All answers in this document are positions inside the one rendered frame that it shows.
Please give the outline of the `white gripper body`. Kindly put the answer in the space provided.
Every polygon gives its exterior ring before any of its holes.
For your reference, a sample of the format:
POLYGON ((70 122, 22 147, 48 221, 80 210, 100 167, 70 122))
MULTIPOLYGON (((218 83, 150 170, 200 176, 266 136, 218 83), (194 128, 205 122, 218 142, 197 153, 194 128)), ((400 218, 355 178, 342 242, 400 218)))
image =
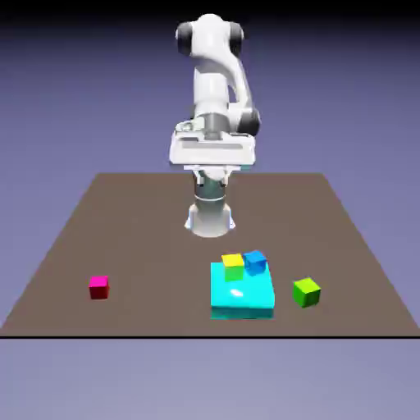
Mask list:
POLYGON ((221 139, 205 139, 202 131, 174 131, 169 161, 187 167, 250 167, 256 161, 256 142, 251 135, 221 133, 221 139))

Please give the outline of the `small yellow cube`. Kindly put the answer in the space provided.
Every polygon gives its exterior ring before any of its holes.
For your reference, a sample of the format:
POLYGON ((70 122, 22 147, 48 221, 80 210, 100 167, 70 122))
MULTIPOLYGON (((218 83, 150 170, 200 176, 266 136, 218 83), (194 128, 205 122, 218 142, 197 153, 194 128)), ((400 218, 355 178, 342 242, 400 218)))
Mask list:
POLYGON ((223 254, 225 281, 241 281, 244 277, 244 260, 241 253, 223 254))

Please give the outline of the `small blue cube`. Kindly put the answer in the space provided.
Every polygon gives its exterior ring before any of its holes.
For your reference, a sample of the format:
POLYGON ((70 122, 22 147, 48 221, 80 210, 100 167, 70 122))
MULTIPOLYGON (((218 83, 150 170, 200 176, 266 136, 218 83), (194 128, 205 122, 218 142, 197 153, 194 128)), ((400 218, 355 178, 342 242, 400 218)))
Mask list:
POLYGON ((267 268, 267 259, 260 250, 254 250, 242 254, 245 271, 250 276, 262 274, 267 268))

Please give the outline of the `small green cube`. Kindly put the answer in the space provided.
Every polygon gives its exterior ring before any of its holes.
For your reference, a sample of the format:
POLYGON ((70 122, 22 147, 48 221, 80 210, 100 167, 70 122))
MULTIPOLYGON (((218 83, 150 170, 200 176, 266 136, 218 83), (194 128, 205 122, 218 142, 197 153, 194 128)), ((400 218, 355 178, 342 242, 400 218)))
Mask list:
POLYGON ((294 301, 301 307, 317 305, 321 296, 321 287, 311 278, 297 280, 293 284, 294 301))

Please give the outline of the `small pink cube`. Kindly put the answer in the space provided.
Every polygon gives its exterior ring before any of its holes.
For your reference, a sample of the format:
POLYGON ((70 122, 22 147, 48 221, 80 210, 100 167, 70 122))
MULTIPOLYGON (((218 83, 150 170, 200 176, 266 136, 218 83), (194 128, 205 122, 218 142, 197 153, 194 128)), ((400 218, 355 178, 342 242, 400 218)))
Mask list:
POLYGON ((108 276, 92 276, 89 279, 89 295, 93 300, 107 299, 109 295, 108 276))

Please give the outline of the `large cyan box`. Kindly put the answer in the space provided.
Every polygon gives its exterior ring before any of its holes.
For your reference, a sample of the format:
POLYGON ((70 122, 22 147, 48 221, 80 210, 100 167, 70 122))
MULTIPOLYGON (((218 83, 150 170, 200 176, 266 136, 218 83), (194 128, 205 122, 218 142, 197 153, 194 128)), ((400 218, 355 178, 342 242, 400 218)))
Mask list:
POLYGON ((238 281, 226 281, 221 262, 212 262, 210 273, 211 319, 270 319, 275 293, 268 263, 255 272, 244 270, 238 281))

